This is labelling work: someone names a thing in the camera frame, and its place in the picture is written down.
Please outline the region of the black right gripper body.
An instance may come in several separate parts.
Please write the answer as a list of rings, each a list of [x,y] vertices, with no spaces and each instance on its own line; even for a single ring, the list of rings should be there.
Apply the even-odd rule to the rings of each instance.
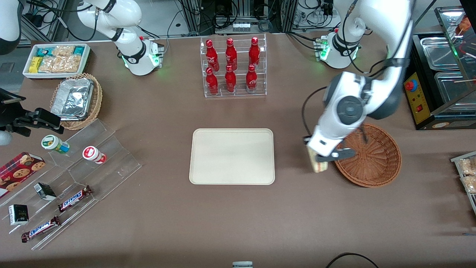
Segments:
[[[5,126],[12,124],[17,118],[22,117],[23,107],[20,102],[10,103],[7,105],[0,105],[0,128],[5,129]]]

